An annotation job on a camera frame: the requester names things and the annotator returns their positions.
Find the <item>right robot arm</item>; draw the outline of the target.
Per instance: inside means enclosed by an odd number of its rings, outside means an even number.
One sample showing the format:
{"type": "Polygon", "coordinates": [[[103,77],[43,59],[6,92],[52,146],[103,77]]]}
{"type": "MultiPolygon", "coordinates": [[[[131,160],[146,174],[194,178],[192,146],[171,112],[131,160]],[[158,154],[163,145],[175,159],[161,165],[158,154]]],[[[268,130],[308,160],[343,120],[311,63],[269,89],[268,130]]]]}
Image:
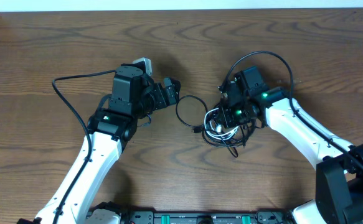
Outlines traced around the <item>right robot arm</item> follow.
{"type": "Polygon", "coordinates": [[[315,198],[291,211],[295,223],[363,222],[363,144],[334,135],[283,88],[270,89],[257,67],[226,78],[215,122],[236,128],[260,120],[280,133],[316,171],[315,198]]]}

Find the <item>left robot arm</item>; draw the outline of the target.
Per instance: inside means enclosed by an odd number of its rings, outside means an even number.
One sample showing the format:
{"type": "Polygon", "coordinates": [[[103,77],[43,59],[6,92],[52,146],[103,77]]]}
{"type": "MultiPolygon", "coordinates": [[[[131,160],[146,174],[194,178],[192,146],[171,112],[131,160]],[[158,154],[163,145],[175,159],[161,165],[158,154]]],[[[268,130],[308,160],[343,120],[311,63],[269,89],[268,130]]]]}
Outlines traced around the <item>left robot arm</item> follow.
{"type": "Polygon", "coordinates": [[[36,223],[124,223],[126,215],[106,206],[91,209],[105,176],[134,136],[139,119],[179,102],[181,84],[173,78],[156,83],[147,58],[111,70],[112,92],[102,97],[85,123],[59,93],[82,125],[85,137],[78,156],[56,193],[31,221],[36,223]]]}

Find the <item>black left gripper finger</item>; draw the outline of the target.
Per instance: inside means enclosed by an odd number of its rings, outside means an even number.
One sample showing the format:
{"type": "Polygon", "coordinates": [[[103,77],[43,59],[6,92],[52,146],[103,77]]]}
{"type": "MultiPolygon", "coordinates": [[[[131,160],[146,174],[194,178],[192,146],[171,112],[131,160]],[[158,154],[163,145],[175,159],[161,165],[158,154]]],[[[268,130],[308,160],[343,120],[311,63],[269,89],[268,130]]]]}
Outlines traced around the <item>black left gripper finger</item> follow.
{"type": "Polygon", "coordinates": [[[175,105],[179,102],[179,86],[176,84],[166,85],[164,88],[164,99],[167,105],[175,105]]]}
{"type": "Polygon", "coordinates": [[[172,88],[175,92],[179,92],[181,89],[180,81],[170,77],[164,79],[164,85],[166,88],[172,88]]]}

